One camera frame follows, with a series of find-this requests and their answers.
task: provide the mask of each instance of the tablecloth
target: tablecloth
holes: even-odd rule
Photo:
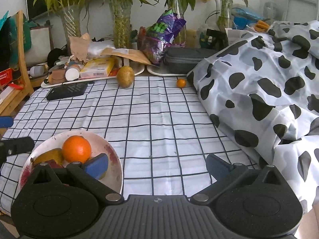
[[[216,180],[205,159],[215,153],[229,163],[257,167],[212,124],[195,90],[176,87],[176,77],[136,77],[129,89],[116,79],[89,84],[82,96],[47,101],[38,89],[4,139],[30,136],[37,147],[54,134],[84,129],[110,142],[121,159],[123,195],[187,195]],[[29,154],[10,156],[1,168],[0,208],[10,215],[17,182]]]

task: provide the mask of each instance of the vase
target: vase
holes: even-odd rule
[[[71,54],[69,37],[81,37],[80,7],[77,4],[63,7],[59,11],[59,16],[64,29],[66,45]]]
[[[128,0],[110,0],[113,17],[113,38],[116,48],[131,48],[131,7]]]
[[[232,28],[231,9],[232,0],[221,0],[221,12],[216,22],[221,32],[226,32],[226,28]]]
[[[181,6],[181,0],[168,0],[168,8],[172,9],[177,14],[177,18],[184,19],[184,10]],[[186,26],[184,26],[180,33],[174,38],[171,46],[185,47],[186,44]]]

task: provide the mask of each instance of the orange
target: orange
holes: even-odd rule
[[[176,85],[179,88],[184,88],[186,85],[186,80],[185,79],[177,79]]]
[[[91,153],[89,141],[82,136],[71,136],[62,146],[64,159],[69,163],[75,161],[85,163],[91,157]]]

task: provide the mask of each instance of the metal screw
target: metal screw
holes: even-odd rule
[[[206,194],[196,194],[193,199],[199,202],[205,202],[209,199],[209,197]]]
[[[120,194],[110,193],[110,194],[106,195],[105,198],[106,198],[108,201],[119,201],[122,197],[121,197]]]

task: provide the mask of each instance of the white bowl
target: white bowl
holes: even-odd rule
[[[32,164],[30,162],[31,158],[36,158],[39,155],[54,149],[54,148],[62,148],[64,141],[70,136],[83,136],[87,139],[92,148],[92,157],[99,155],[100,153],[106,153],[108,156],[108,168],[106,171],[106,175],[104,178],[99,181],[117,193],[122,192],[123,187],[123,168],[119,157],[117,156],[115,150],[112,146],[107,142],[104,138],[94,134],[92,132],[84,131],[84,130],[72,130],[66,131],[57,135],[50,137],[45,140],[42,144],[40,144],[28,157],[26,160],[22,172],[19,177],[18,190],[21,190],[21,177],[24,171],[31,170]],[[69,163],[64,161],[63,166],[66,167]]]

